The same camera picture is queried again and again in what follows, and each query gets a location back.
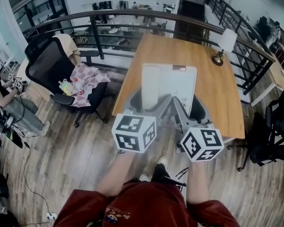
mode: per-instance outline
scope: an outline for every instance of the red shirt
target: red shirt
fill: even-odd
[[[103,227],[197,227],[197,222],[213,227],[240,227],[221,202],[210,200],[186,206],[176,186],[152,182],[127,183],[113,198],[74,190],[54,227],[87,227],[99,220]]]

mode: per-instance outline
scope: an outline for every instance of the power outlet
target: power outlet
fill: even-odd
[[[51,220],[51,219],[53,219],[53,220],[56,220],[57,219],[57,214],[53,214],[53,213],[46,213],[46,217],[47,217],[47,219],[49,219],[49,220]]]

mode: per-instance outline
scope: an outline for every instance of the lamp base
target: lamp base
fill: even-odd
[[[223,56],[220,56],[219,53],[212,55],[212,62],[217,66],[223,65]]]

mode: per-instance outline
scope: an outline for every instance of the black mesh chair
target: black mesh chair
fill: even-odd
[[[25,71],[26,76],[52,92],[51,98],[55,102],[69,108],[72,112],[79,112],[75,120],[75,127],[79,126],[79,120],[83,113],[96,113],[103,122],[107,122],[107,119],[97,111],[102,99],[112,96],[105,95],[107,82],[101,82],[93,89],[92,94],[88,96],[91,104],[89,107],[71,107],[75,98],[62,94],[58,82],[64,79],[69,80],[74,65],[65,54],[58,38],[39,37],[28,44],[25,53],[30,62]]]
[[[247,154],[242,167],[246,165],[248,157],[253,163],[263,166],[277,159],[284,160],[284,91],[281,96],[266,107],[265,118],[255,113],[252,129],[245,133],[246,144],[238,145],[247,148]]]

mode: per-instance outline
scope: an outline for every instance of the door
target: door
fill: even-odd
[[[0,0],[0,34],[5,42],[5,45],[11,52],[11,55],[18,63],[21,64],[22,61],[25,59],[24,49],[23,46],[20,44],[19,40],[17,39],[15,31],[11,27],[11,22],[4,8],[2,0]]]

